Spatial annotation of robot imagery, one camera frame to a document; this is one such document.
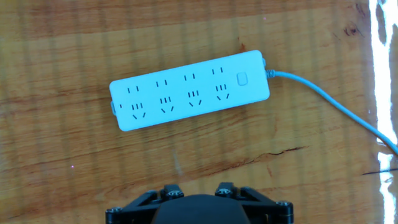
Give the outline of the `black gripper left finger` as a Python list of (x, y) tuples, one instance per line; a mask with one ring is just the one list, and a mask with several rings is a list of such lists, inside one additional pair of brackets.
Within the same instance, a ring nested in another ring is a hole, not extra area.
[(161, 190), (149, 190), (125, 207), (105, 211), (105, 224), (150, 223), (160, 206), (173, 199), (184, 197), (177, 184), (165, 185)]

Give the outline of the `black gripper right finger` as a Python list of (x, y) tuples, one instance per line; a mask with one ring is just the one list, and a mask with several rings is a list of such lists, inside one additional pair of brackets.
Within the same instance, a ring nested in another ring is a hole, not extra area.
[(249, 223), (294, 224), (292, 202), (273, 201), (251, 187), (236, 187), (232, 182), (222, 182), (215, 196), (229, 198), (241, 208)]

